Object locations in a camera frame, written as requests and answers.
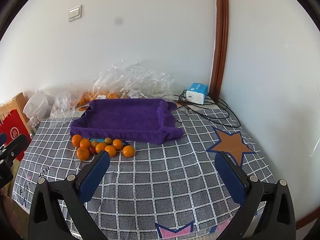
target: black cable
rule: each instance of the black cable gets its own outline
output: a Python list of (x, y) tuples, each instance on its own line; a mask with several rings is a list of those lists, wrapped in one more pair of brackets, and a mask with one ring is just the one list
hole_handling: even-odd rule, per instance
[[(238, 119), (238, 117), (235, 115), (235, 113), (229, 108), (228, 104), (222, 100), (221, 98), (219, 98), (220, 101), (222, 102), (217, 102), (217, 103), (214, 103), (213, 101), (212, 102), (209, 102), (209, 101), (205, 101), (207, 104), (203, 104), (203, 105), (217, 105), (220, 109), (224, 110), (227, 112), (227, 116), (225, 117), (222, 117), (222, 118), (218, 118), (218, 117), (212, 117), (212, 116), (207, 116), (206, 114), (201, 114), (199, 113), (198, 111), (192, 109), (191, 107), (189, 107), (189, 105), (192, 105), (192, 106), (197, 106), (201, 109), (209, 109), (211, 110), (210, 108), (206, 108), (206, 107), (203, 107), (203, 105), (200, 105), (200, 104), (196, 104), (196, 103), (192, 103), (192, 102), (189, 102), (187, 101), (187, 98), (185, 96), (185, 93), (186, 93), (187, 90), (184, 90), (180, 95), (174, 95), (176, 97), (179, 97), (178, 100), (174, 100), (175, 102), (178, 102), (179, 104), (181, 104), (181, 106), (179, 106), (177, 109), (181, 108), (181, 107), (185, 107), (186, 110), (190, 110), (196, 114), (198, 114), (199, 116), (203, 117), (204, 119), (208, 120), (208, 121), (211, 121), (212, 123), (214, 124), (218, 124), (218, 125), (224, 125), (226, 127), (231, 127), (231, 128), (239, 128), (241, 123)], [(216, 120), (226, 120), (227, 118), (230, 117), (230, 113), (228, 112), (228, 110), (230, 110), (230, 112), (234, 115), (234, 117), (236, 118), (236, 121), (239, 123), (239, 125), (229, 125), (229, 124), (223, 124), (221, 122), (217, 122)]]

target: yellow fruit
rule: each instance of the yellow fruit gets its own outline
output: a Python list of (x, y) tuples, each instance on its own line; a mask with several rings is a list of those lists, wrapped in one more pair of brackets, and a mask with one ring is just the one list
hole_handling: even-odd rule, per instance
[(91, 142), (91, 146), (96, 147), (98, 143), (99, 143), (98, 141), (94, 140)]
[(122, 150), (122, 154), (127, 158), (132, 157), (134, 155), (134, 152), (135, 149), (131, 145), (125, 146)]
[(96, 145), (96, 153), (99, 153), (100, 151), (104, 150), (106, 146), (106, 143), (98, 143)]
[(107, 145), (104, 150), (109, 153), (110, 157), (116, 156), (117, 150), (112, 145)]
[(112, 139), (110, 137), (107, 137), (105, 138), (104, 142), (107, 144), (107, 145), (111, 145), (112, 144)]

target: clear plastic bag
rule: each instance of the clear plastic bag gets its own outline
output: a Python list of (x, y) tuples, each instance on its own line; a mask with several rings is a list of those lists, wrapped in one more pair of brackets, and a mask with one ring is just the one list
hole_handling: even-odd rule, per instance
[(50, 118), (73, 117), (83, 92), (65, 91), (56, 95)]
[(36, 132), (40, 126), (40, 121), (36, 117), (33, 116), (27, 122), (27, 126), (29, 127), (32, 136), (35, 136)]
[(130, 65), (121, 61), (100, 72), (91, 91), (65, 91), (58, 94), (50, 118), (73, 117), (76, 106), (83, 106), (95, 99), (163, 98), (173, 101), (173, 82), (170, 75), (149, 70), (142, 63)]
[(125, 83), (125, 73), (113, 65), (110, 69), (100, 72), (99, 77), (94, 80), (90, 101), (107, 98), (121, 98), (121, 90)]
[(163, 98), (173, 101), (174, 78), (165, 73), (149, 70), (142, 63), (127, 66), (126, 63), (113, 65), (100, 72), (94, 81), (90, 101), (97, 98)]
[(162, 98), (173, 101), (174, 78), (170, 75), (149, 70), (142, 63), (129, 66), (124, 72), (128, 78), (123, 90), (129, 97), (136, 98), (140, 94), (140, 98)]

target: light switch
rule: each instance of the light switch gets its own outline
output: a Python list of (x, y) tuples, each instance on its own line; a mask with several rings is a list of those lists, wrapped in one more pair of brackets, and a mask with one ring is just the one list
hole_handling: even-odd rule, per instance
[(68, 11), (68, 21), (79, 19), (81, 17), (82, 5), (69, 9)]

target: blue and white tissue box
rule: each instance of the blue and white tissue box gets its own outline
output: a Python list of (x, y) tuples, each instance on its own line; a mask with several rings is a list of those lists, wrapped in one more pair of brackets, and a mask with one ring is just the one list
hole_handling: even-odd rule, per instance
[(186, 92), (186, 99), (196, 104), (204, 104), (208, 94), (208, 86), (201, 83), (193, 83)]

